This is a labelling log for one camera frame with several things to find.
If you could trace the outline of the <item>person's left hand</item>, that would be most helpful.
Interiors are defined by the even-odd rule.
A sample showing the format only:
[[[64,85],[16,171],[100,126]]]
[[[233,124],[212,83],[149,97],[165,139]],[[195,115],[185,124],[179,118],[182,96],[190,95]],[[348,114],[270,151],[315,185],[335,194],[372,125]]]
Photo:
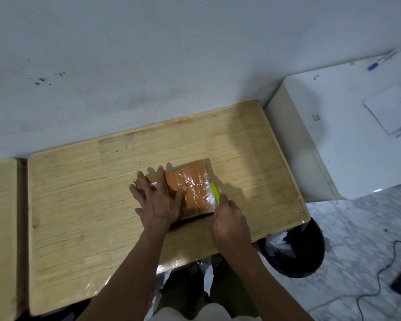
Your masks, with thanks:
[[[179,219],[181,210],[174,206],[175,195],[169,193],[165,171],[159,166],[156,172],[158,177],[157,193],[155,196],[146,197],[148,182],[142,171],[137,172],[137,178],[142,184],[143,208],[136,208],[135,212],[140,217],[146,231],[154,233],[167,233],[170,226]]]

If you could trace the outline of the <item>person's dark trousers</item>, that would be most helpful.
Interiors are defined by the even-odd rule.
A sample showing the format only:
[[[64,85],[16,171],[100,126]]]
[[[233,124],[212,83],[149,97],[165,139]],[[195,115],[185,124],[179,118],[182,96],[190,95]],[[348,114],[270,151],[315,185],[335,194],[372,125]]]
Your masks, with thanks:
[[[164,307],[179,311],[192,320],[207,304],[223,306],[231,318],[247,315],[260,317],[240,278],[222,257],[212,263],[213,281],[209,293],[204,290],[204,272],[198,263],[192,263],[170,273],[153,315]]]

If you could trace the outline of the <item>crumpled white trash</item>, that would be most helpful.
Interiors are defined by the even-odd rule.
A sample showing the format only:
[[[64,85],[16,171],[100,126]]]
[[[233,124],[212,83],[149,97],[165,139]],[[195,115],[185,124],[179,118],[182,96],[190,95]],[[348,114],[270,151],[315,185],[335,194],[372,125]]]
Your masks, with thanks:
[[[276,256],[277,253],[286,254],[292,250],[291,245],[284,240],[288,232],[281,232],[274,235],[269,235],[264,238],[264,248],[268,256]]]

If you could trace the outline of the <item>black trash bin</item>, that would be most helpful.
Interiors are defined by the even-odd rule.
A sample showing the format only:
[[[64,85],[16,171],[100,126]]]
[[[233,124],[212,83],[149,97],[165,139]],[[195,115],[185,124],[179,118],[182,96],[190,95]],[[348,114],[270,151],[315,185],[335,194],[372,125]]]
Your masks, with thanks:
[[[286,254],[268,256],[264,238],[257,241],[258,248],[268,264],[278,273],[290,278],[305,278],[319,269],[325,257],[325,238],[314,219],[287,231],[284,238],[292,250]]]

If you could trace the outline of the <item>orange plastic-wrapped package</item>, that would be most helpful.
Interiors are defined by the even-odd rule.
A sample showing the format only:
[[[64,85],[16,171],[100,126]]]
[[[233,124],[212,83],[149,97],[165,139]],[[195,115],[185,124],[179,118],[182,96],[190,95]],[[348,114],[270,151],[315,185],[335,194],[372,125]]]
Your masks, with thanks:
[[[204,161],[192,162],[164,171],[171,195],[175,195],[182,185],[186,184],[188,186],[181,214],[176,222],[212,214],[215,211],[215,199],[211,191],[210,178]],[[157,177],[157,175],[155,172],[145,177]],[[143,190],[142,184],[138,179],[134,185],[140,191]]]

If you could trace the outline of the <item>person's right hand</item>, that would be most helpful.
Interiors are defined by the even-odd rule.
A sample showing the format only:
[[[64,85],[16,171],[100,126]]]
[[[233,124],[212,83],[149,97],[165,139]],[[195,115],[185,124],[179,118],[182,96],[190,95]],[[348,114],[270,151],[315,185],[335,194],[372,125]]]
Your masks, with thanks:
[[[214,212],[210,232],[214,245],[225,259],[236,259],[252,248],[246,217],[238,206],[231,216],[215,218]]]

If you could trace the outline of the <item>white cabinet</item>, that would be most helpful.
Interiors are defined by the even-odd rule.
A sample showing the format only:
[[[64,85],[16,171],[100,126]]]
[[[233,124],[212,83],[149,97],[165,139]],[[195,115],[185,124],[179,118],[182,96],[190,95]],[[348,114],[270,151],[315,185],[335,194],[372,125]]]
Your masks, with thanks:
[[[364,100],[401,85],[401,52],[287,76],[265,109],[306,202],[352,200],[401,184],[401,137]]]

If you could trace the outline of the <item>person's right forearm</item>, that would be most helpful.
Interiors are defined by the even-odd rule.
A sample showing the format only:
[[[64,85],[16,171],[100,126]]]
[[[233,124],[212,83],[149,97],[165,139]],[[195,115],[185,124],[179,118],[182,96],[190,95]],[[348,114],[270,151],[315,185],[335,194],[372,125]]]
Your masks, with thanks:
[[[267,270],[250,243],[220,247],[219,252],[242,281],[262,321],[314,321]]]

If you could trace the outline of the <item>blue pen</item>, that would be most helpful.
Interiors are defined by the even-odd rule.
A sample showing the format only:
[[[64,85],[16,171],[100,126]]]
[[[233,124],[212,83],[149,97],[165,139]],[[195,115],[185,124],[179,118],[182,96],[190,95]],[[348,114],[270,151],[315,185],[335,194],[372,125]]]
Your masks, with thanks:
[[[378,66],[383,64],[385,61],[391,59],[392,57],[394,57],[399,52],[401,52],[401,48],[400,47],[392,50],[390,53],[386,54],[381,59],[379,59],[379,60],[375,61],[373,64],[369,65],[367,70],[368,71],[372,71],[372,70],[376,69]]]

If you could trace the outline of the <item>white printed paper sheet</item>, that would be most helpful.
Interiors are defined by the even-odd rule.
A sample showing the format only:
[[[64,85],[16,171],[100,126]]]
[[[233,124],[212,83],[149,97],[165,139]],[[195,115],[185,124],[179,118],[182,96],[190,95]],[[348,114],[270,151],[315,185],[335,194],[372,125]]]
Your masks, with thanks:
[[[401,85],[368,97],[364,105],[388,135],[394,139],[401,137]]]

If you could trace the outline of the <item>person's left forearm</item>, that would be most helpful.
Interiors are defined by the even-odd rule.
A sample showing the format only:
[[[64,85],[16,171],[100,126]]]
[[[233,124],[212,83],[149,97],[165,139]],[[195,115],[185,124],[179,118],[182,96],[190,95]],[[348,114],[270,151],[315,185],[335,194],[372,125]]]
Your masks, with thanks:
[[[143,321],[166,233],[164,225],[144,229],[128,256],[76,321]]]

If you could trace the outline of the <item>person's white shirt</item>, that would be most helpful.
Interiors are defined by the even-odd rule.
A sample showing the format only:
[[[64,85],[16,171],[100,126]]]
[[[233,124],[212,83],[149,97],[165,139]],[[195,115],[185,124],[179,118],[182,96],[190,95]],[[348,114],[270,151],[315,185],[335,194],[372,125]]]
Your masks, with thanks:
[[[262,321],[262,319],[261,317],[247,315],[231,318],[223,306],[210,303],[204,306],[192,320],[184,317],[174,308],[164,307],[148,319],[148,321]]]

